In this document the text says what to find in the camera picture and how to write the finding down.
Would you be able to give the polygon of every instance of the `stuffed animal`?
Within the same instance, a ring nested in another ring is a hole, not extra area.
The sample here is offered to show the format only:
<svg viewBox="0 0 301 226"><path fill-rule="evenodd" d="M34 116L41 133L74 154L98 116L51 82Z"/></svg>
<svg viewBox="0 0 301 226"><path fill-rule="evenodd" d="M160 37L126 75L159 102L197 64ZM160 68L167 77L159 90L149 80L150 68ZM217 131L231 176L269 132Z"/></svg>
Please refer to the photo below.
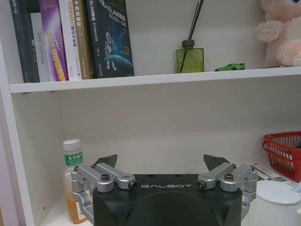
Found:
<svg viewBox="0 0 301 226"><path fill-rule="evenodd" d="M265 65L301 66L301 0L260 0L265 22L257 38L268 43Z"/></svg>

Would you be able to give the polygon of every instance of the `book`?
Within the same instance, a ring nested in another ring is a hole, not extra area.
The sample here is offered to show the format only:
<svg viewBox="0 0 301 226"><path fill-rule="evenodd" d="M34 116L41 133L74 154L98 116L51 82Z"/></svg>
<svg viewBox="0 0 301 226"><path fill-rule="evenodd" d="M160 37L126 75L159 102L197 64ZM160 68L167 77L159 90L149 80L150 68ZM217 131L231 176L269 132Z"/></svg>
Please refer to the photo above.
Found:
<svg viewBox="0 0 301 226"><path fill-rule="evenodd" d="M25 8L29 13L39 13L40 12L40 4L39 0L24 0Z"/></svg>
<svg viewBox="0 0 301 226"><path fill-rule="evenodd" d="M85 0L72 0L82 79L96 78Z"/></svg>
<svg viewBox="0 0 301 226"><path fill-rule="evenodd" d="M68 72L58 0L40 0L50 81L67 81Z"/></svg>
<svg viewBox="0 0 301 226"><path fill-rule="evenodd" d="M251 163L252 166L254 166L255 171L257 172L257 180L261 181L261 180L274 180L274 181L278 181L278 182L284 182L286 184L289 184L290 181L285 179L283 176L269 170L268 168L253 162Z"/></svg>
<svg viewBox="0 0 301 226"><path fill-rule="evenodd" d="M26 25L27 25L26 26L27 37L30 43L29 52L28 52L28 58L30 63L29 74L31 77L31 82L40 82L36 47L34 45L34 36L32 30L32 19L30 17L30 13L26 12L25 18L26 18Z"/></svg>
<svg viewBox="0 0 301 226"><path fill-rule="evenodd" d="M125 0L89 0L86 3L97 77L133 76Z"/></svg>
<svg viewBox="0 0 301 226"><path fill-rule="evenodd" d="M69 80L81 80L72 0L59 0Z"/></svg>
<svg viewBox="0 0 301 226"><path fill-rule="evenodd" d="M48 82L50 79L41 13L31 13L31 19L40 82Z"/></svg>
<svg viewBox="0 0 301 226"><path fill-rule="evenodd" d="M10 0L16 40L20 56L23 81L38 82L38 65L34 50L34 38L30 15L23 0Z"/></svg>

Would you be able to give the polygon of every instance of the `purple book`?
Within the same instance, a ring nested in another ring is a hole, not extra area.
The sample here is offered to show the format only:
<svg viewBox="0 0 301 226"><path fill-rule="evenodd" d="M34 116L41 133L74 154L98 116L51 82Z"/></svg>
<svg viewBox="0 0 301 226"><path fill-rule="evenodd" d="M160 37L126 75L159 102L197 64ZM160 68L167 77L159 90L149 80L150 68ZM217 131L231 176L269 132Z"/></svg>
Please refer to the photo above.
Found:
<svg viewBox="0 0 301 226"><path fill-rule="evenodd" d="M50 81L67 81L67 63L58 0L40 0Z"/></svg>

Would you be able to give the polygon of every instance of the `orange liquid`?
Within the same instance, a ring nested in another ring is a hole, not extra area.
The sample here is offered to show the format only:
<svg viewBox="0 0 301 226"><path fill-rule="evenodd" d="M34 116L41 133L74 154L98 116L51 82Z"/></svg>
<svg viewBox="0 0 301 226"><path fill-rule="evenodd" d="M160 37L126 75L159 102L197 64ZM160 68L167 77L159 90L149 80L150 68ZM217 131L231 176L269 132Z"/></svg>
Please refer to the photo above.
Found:
<svg viewBox="0 0 301 226"><path fill-rule="evenodd" d="M80 212L78 212L77 210L76 202L73 199L72 192L68 192L65 194L65 200L67 204L68 216L72 223L80 224L87 220L86 218L83 218L81 220L79 219Z"/></svg>

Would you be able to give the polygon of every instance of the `metal linkage arm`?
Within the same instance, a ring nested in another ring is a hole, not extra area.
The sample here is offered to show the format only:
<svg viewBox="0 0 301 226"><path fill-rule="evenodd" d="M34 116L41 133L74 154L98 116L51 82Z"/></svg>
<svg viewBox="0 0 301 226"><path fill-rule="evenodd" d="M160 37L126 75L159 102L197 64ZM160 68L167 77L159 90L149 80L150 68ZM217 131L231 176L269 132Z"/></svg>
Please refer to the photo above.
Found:
<svg viewBox="0 0 301 226"><path fill-rule="evenodd" d="M233 174L226 174L221 179L221 189L226 192L236 192L240 188L243 192L241 219L250 210L250 203L256 198L257 172L249 165L242 165Z"/></svg>
<svg viewBox="0 0 301 226"><path fill-rule="evenodd" d="M86 190L97 190L101 193L110 192L114 188L112 178L103 177L101 173L88 166L79 166L71 174L73 198L79 202L80 211L94 224L93 207Z"/></svg>
<svg viewBox="0 0 301 226"><path fill-rule="evenodd" d="M219 181L225 174L231 173L233 171L233 166L231 163L224 162L218 167L214 168L208 173L199 174L198 176L198 187L201 190L215 188L215 184Z"/></svg>
<svg viewBox="0 0 301 226"><path fill-rule="evenodd" d="M131 190L136 188L138 185L134 175L123 173L105 163L97 164L95 170L100 173L109 174L110 177L113 178L114 182L118 184L120 189Z"/></svg>

